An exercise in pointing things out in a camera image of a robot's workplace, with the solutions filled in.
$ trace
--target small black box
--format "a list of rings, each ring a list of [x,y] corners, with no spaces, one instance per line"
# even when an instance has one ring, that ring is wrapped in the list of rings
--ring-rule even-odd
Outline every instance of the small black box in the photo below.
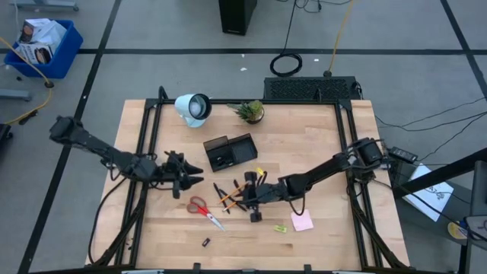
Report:
[[[219,0],[219,4],[223,32],[245,35],[257,0]]]

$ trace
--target white lamp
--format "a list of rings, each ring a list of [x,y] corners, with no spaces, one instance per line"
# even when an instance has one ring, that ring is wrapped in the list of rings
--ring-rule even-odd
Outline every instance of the white lamp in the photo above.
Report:
[[[212,111],[212,104],[204,94],[179,96],[174,103],[176,111],[189,127],[202,126]]]

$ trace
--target yellow eraser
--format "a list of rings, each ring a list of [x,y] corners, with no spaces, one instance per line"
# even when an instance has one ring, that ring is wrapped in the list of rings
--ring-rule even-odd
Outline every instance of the yellow eraser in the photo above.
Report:
[[[288,228],[286,228],[284,225],[275,225],[274,230],[277,232],[286,233],[288,231]]]
[[[260,176],[264,176],[264,170],[260,167],[257,168],[257,173],[260,174]]]

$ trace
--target wooden table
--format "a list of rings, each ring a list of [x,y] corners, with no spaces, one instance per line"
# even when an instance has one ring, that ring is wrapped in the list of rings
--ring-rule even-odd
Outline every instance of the wooden table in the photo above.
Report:
[[[143,100],[125,102],[115,147],[135,151],[143,114]],[[371,102],[352,101],[359,138],[378,139],[377,125]],[[233,179],[244,181],[245,171],[257,167],[267,170],[268,183],[287,174],[300,173],[329,160],[341,151],[335,111],[326,105],[264,105],[266,116],[251,126],[240,120],[225,105],[213,105],[205,125],[191,129],[178,116],[172,105],[164,105],[159,125],[156,153],[158,163],[166,160],[164,151],[183,152],[189,163],[205,170],[205,180],[173,199],[171,191],[150,190],[145,208],[144,224],[137,268],[191,269],[201,263],[203,269],[360,269],[358,250],[352,222],[349,198],[345,193],[344,174],[336,174],[316,184],[306,196],[314,229],[296,232],[293,229],[287,202],[262,205],[263,221],[250,223],[248,212],[232,209],[222,212],[212,183],[227,192],[232,191]],[[349,138],[345,120],[346,134]],[[147,149],[149,132],[146,135]],[[256,160],[212,173],[203,142],[228,135],[233,138],[250,132],[259,152]],[[389,183],[387,172],[376,171],[377,179]],[[103,195],[115,186],[107,176]],[[98,258],[120,229],[126,202],[128,183],[124,183],[101,210],[94,238],[94,257]],[[377,183],[369,184],[377,232],[389,248],[405,264],[409,264],[403,233],[390,189]],[[224,225],[220,231],[201,215],[189,214],[186,204],[191,196],[206,199],[210,211]],[[301,202],[294,202],[297,209]],[[275,225],[285,225],[288,233],[273,231]],[[206,238],[211,242],[202,247]],[[369,265],[373,265],[370,238],[364,230]],[[129,249],[131,237],[125,248]],[[128,261],[124,252],[124,262]]]

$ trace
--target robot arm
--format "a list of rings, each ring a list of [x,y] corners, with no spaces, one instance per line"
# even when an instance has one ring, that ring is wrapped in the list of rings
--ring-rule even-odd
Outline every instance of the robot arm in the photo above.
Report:
[[[277,184],[249,186],[240,204],[256,206],[260,203],[300,199],[314,184],[347,170],[351,170],[357,180],[371,180],[375,178],[373,170],[380,166],[382,158],[376,140],[360,139],[345,152],[333,155],[331,159],[306,173],[280,177]]]
[[[130,180],[142,182],[172,182],[173,197],[179,199],[180,190],[187,190],[193,184],[203,180],[191,177],[200,174],[202,169],[188,164],[183,154],[174,151],[167,153],[166,163],[158,166],[149,155],[135,155],[119,151],[111,145],[99,140],[83,128],[83,124],[72,117],[58,117],[50,130],[50,139],[62,145],[88,150],[101,157],[101,163],[109,168],[117,168],[120,175]]]

